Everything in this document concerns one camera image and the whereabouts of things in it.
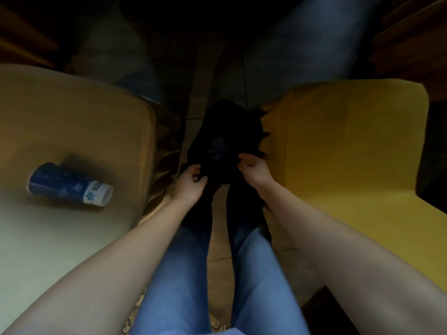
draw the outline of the paper cup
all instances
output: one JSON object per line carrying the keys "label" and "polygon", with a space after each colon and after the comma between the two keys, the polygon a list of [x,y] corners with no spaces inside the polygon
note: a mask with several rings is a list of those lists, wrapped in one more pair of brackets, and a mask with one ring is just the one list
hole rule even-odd
{"label": "paper cup", "polygon": [[28,191],[34,195],[104,207],[112,197],[113,186],[78,174],[64,166],[45,163],[31,175]]}

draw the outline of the jeans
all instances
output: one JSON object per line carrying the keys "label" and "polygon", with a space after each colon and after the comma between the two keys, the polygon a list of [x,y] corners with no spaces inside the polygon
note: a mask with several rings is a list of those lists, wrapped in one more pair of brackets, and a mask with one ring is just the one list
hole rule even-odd
{"label": "jeans", "polygon": [[[144,297],[132,335],[168,330],[211,332],[207,254],[213,193],[206,187],[187,213]],[[243,180],[230,185],[227,226],[235,276],[231,327],[246,335],[309,334],[305,319],[271,247],[263,201]]]}

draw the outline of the hand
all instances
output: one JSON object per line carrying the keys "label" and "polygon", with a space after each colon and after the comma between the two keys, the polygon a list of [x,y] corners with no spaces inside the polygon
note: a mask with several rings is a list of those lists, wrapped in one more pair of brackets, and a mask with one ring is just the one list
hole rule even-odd
{"label": "hand", "polygon": [[198,181],[197,175],[199,174],[199,164],[189,166],[175,183],[173,200],[185,203],[188,209],[192,208],[202,196],[203,189],[208,181],[206,176]]}
{"label": "hand", "polygon": [[244,175],[245,180],[254,187],[262,197],[261,192],[274,183],[269,168],[260,157],[251,154],[239,154],[238,156],[242,160],[237,167]]}

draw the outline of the forearm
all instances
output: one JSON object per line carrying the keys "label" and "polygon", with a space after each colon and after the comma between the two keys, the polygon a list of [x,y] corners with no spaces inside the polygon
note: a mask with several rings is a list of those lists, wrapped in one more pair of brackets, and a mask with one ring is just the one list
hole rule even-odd
{"label": "forearm", "polygon": [[361,333],[437,333],[447,298],[422,273],[277,183],[261,196]]}
{"label": "forearm", "polygon": [[4,334],[118,334],[189,208],[172,201],[85,260]]}

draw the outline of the yellow chair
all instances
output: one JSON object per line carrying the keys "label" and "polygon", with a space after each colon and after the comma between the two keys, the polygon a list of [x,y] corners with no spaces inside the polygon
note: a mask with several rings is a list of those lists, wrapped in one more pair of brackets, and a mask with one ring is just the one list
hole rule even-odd
{"label": "yellow chair", "polygon": [[447,215],[415,195],[428,97],[421,84],[307,84],[265,105],[273,177],[447,291]]}

